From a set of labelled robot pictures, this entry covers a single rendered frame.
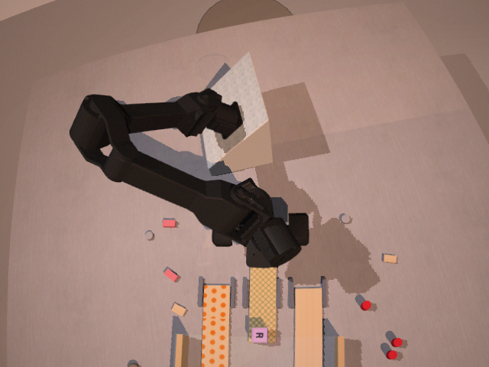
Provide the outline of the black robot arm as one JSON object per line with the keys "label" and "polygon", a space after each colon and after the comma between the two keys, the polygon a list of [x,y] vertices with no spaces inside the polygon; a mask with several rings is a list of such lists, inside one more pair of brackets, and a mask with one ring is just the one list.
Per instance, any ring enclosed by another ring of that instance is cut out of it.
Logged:
{"label": "black robot arm", "polygon": [[[244,245],[249,268],[278,268],[301,245],[282,218],[274,217],[272,199],[251,178],[239,184],[200,180],[138,151],[129,134],[168,128],[185,137],[205,128],[226,139],[243,124],[237,102],[222,102],[213,89],[188,93],[176,102],[119,104],[112,96],[86,96],[70,129],[79,152],[114,182],[125,182],[194,213],[210,229]],[[109,156],[100,148],[112,146]],[[243,221],[244,225],[235,228]]]}

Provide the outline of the small orange block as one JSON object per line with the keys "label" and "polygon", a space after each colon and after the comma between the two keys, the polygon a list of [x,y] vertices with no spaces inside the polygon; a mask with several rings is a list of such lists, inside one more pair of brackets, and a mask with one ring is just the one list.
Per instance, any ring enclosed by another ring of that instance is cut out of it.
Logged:
{"label": "small orange block", "polygon": [[172,311],[181,315],[181,316],[184,316],[186,309],[175,303],[173,305]]}

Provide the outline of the red rectangular block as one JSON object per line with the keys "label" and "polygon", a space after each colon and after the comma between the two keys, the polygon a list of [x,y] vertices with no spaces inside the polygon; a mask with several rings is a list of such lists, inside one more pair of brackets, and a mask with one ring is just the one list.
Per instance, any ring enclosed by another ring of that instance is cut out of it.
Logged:
{"label": "red rectangular block", "polygon": [[176,220],[163,220],[164,228],[176,228]]}
{"label": "red rectangular block", "polygon": [[176,276],[171,270],[167,269],[164,274],[169,278],[171,279],[173,282],[176,282],[177,281],[177,278],[179,276]]}

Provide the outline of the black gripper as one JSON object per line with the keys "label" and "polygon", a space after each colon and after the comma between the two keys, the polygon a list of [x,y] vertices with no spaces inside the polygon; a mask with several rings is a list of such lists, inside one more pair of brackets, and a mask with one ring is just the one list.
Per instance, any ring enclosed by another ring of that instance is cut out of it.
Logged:
{"label": "black gripper", "polygon": [[[235,228],[237,231],[244,225],[243,221]],[[289,213],[288,228],[300,245],[309,243],[309,216],[306,213]],[[229,247],[232,240],[212,230],[212,241],[216,247]]]}

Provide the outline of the red cylinder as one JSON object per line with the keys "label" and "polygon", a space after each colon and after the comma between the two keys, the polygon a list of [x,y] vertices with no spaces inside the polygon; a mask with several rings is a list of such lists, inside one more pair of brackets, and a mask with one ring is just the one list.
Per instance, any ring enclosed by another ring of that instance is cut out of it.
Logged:
{"label": "red cylinder", "polygon": [[403,341],[402,341],[402,339],[401,339],[401,338],[392,339],[392,341],[391,341],[391,345],[392,345],[393,347],[398,347],[398,346],[402,345],[402,342],[403,342]]}
{"label": "red cylinder", "polygon": [[388,359],[395,359],[397,357],[397,352],[395,350],[388,351],[386,357]]}
{"label": "red cylinder", "polygon": [[371,303],[368,300],[366,300],[365,302],[363,302],[361,304],[361,309],[362,310],[368,310],[370,307],[371,307]]}

